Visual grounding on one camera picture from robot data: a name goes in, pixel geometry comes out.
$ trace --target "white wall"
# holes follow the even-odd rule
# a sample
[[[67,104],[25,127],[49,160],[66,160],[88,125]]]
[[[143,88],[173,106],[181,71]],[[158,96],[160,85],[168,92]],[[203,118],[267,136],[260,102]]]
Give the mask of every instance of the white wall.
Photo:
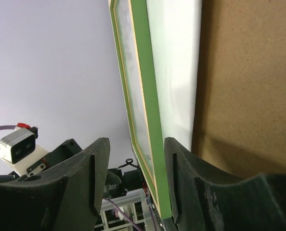
[[[109,137],[110,167],[132,157],[107,1],[0,1],[0,125],[17,122],[48,151]]]
[[[162,136],[191,150],[202,0],[147,0]]]

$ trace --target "cardboard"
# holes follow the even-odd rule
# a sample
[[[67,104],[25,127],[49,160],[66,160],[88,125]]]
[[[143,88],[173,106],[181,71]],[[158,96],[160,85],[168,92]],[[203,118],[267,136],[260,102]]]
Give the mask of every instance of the cardboard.
[[[192,151],[286,173],[286,0],[203,0]]]

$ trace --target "picture frame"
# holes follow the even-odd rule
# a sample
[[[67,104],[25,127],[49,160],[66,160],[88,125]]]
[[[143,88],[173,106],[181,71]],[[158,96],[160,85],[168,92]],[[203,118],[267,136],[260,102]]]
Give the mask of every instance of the picture frame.
[[[146,0],[109,0],[131,144],[162,219],[171,217]]]

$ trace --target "cable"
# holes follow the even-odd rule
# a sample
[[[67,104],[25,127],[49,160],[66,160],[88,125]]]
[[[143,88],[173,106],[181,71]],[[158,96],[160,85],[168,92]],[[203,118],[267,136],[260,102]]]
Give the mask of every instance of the cable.
[[[151,200],[150,200],[149,191],[148,191],[147,186],[146,186],[145,183],[143,183],[143,190],[144,190],[144,192],[145,192],[145,198],[146,198],[146,203],[147,203],[148,210],[149,210],[149,212],[150,212],[150,214],[151,214],[151,216],[152,216],[152,220],[153,220],[153,224],[154,224],[154,229],[155,229],[155,231],[157,231],[156,221],[155,221],[155,218],[154,218],[154,216],[153,216],[153,211],[152,211],[152,208],[151,208],[151,207],[152,207],[152,202],[151,202]]]
[[[126,167],[128,165],[135,167],[135,168],[138,168],[138,166],[133,164],[133,159],[129,158],[129,159],[126,159],[126,163],[124,165],[119,166],[117,169],[122,168],[122,167]]]
[[[155,222],[155,218],[153,216],[153,212],[152,212],[152,209],[151,209],[151,205],[147,205],[148,209],[149,209],[149,212],[151,213],[151,216],[152,216],[152,220],[153,220],[153,224],[154,224],[154,229],[155,231],[157,231],[157,226],[156,226],[156,222]]]
[[[16,125],[3,125],[3,126],[0,126],[0,131],[1,130],[13,130],[15,129]]]
[[[106,199],[106,198],[103,198],[103,200],[109,202],[110,204],[113,205],[113,207],[121,214],[124,216],[124,218],[133,226],[135,227],[138,231],[142,231],[142,229],[136,224],[133,222],[133,220],[131,220],[130,217],[127,216],[126,213],[124,213],[119,207],[117,204],[115,204],[113,201],[109,200],[109,199]]]

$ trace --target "glass pane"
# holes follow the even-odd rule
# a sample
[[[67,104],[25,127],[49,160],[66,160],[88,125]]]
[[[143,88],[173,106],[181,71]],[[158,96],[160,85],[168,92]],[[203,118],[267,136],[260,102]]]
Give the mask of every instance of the glass pane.
[[[122,59],[126,72],[126,85],[130,97],[130,107],[134,122],[135,137],[147,167],[153,171],[152,153],[150,148],[143,90],[137,61],[133,25],[131,23],[130,5],[128,0],[117,2],[118,33],[122,47]]]

